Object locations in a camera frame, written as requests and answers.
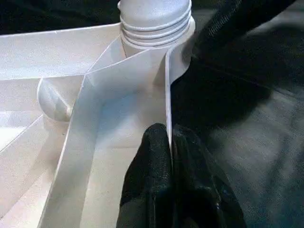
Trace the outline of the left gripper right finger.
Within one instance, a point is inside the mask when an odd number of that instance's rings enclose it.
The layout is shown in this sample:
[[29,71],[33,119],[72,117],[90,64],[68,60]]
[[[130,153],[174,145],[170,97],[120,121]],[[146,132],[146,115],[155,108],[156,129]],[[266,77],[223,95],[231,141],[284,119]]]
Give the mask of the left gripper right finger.
[[175,125],[172,149],[180,227],[245,228],[227,176],[195,132]]

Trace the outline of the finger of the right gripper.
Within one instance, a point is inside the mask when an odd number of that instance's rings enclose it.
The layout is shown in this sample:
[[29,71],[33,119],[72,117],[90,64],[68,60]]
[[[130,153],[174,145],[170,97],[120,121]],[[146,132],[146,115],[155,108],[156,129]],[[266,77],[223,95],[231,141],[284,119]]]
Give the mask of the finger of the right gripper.
[[236,40],[270,21],[292,5],[291,0],[226,0],[195,37],[191,61],[232,57]]

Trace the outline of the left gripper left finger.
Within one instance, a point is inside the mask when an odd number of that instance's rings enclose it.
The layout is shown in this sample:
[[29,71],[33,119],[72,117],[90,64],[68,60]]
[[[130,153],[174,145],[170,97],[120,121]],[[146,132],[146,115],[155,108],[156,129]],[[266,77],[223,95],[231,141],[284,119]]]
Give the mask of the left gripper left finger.
[[165,125],[148,127],[124,176],[118,228],[170,228],[174,197],[171,153]]

